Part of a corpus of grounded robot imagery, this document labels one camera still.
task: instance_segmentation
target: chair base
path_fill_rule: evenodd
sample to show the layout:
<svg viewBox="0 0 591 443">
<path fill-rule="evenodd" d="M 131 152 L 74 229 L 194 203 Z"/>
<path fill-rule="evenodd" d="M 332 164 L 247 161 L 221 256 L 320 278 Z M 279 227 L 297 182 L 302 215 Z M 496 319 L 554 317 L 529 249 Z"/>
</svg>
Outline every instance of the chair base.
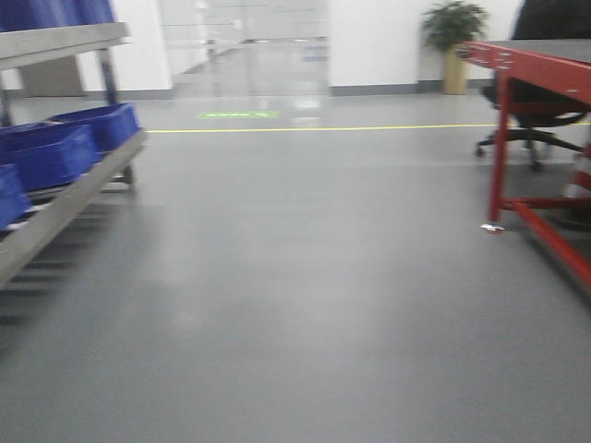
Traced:
<svg viewBox="0 0 591 443">
<path fill-rule="evenodd" d="M 474 154 L 477 157 L 484 157 L 486 152 L 483 147 L 494 146 L 496 144 L 497 133 L 493 132 L 488 138 L 477 142 L 476 150 Z M 507 141 L 522 140 L 524 142 L 524 148 L 529 150 L 530 155 L 530 167 L 533 171 L 541 171 L 542 163 L 539 161 L 537 155 L 536 142 L 539 141 L 544 143 L 546 146 L 558 146 L 567 150 L 573 150 L 575 152 L 583 152 L 583 148 L 568 141 L 560 140 L 554 137 L 554 134 L 547 131 L 540 131 L 539 129 L 533 128 L 521 128 L 521 129 L 510 129 L 507 134 Z"/>
</svg>

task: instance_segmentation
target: gray table top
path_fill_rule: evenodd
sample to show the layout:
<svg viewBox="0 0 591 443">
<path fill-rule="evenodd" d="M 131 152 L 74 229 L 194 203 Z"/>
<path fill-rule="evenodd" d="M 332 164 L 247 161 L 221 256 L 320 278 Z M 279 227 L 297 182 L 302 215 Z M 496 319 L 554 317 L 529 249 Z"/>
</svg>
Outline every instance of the gray table top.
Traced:
<svg viewBox="0 0 591 443">
<path fill-rule="evenodd" d="M 552 55 L 578 62 L 591 63 L 590 40 L 508 40 L 486 42 L 508 49 Z"/>
</svg>

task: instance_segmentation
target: red metal table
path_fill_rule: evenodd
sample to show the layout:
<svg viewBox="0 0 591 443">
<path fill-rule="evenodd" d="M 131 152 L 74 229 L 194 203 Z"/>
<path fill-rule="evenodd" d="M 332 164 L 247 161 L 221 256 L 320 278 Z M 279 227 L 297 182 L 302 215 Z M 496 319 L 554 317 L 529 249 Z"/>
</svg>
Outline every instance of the red metal table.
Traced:
<svg viewBox="0 0 591 443">
<path fill-rule="evenodd" d="M 591 293 L 591 265 L 575 248 L 534 210 L 585 208 L 591 198 L 506 198 L 504 177 L 510 114 L 536 111 L 578 111 L 570 101 L 564 103 L 518 103 L 513 100 L 515 80 L 532 83 L 591 105 L 591 41 L 509 41 L 467 42 L 466 61 L 494 69 L 497 77 L 499 123 L 496 132 L 495 161 L 490 180 L 488 224 L 490 233 L 502 233 L 503 210 L 516 211 L 525 224 L 553 252 L 582 287 Z"/>
</svg>

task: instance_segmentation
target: metal shelving cart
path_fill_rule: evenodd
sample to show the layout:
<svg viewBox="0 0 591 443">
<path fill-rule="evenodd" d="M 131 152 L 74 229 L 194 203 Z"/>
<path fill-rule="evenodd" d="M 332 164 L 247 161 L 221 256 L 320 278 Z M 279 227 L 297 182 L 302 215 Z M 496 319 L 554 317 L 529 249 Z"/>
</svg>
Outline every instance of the metal shelving cart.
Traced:
<svg viewBox="0 0 591 443">
<path fill-rule="evenodd" d="M 127 35 L 125 23 L 0 33 L 0 71 L 96 51 L 106 87 L 105 99 L 108 104 L 116 104 L 119 100 L 109 48 L 123 44 Z M 12 124 L 10 100 L 0 83 L 0 126 Z M 1 234 L 0 288 L 68 226 L 114 177 L 120 174 L 117 181 L 133 185 L 131 162 L 142 150 L 145 139 L 145 133 L 139 131 L 79 180 L 47 194 L 47 201 L 35 206 L 14 229 Z"/>
</svg>

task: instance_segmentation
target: yellow floor line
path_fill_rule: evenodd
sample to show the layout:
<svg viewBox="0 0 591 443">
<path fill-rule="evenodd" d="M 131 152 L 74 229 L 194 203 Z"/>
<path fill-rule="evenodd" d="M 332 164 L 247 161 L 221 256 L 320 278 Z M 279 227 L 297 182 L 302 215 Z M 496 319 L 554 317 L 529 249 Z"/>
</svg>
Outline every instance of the yellow floor line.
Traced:
<svg viewBox="0 0 591 443">
<path fill-rule="evenodd" d="M 397 129 L 450 129 L 462 127 L 495 127 L 494 124 L 449 124 L 449 125 L 410 125 L 410 126 L 354 126 L 354 127 L 263 127 L 244 129 L 149 129 L 149 134 L 222 134 L 248 132 L 320 132 L 320 131 L 384 131 Z"/>
</svg>

